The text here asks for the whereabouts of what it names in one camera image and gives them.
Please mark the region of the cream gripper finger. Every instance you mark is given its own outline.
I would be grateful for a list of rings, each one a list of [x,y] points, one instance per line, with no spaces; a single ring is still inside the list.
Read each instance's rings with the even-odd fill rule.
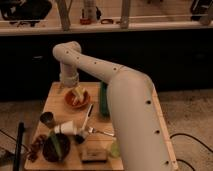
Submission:
[[[84,93],[86,92],[86,89],[84,87],[79,87],[80,97],[84,98]]]
[[[80,92],[77,88],[74,88],[74,89],[72,89],[72,94],[74,97],[72,105],[77,105],[77,103],[79,102],[79,98],[80,98]]]

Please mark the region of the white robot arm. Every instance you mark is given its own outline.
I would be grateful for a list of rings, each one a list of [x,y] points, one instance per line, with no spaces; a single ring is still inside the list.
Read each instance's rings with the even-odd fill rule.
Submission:
[[[107,103],[124,171],[174,171],[172,159],[154,105],[149,76],[117,63],[81,53],[79,43],[53,48],[60,62],[60,81],[71,85],[77,69],[107,84]]]

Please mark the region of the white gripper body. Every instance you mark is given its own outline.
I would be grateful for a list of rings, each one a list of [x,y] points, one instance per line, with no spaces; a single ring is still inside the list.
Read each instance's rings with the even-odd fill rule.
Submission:
[[[75,65],[60,63],[60,82],[66,87],[74,87],[79,82],[79,74]]]

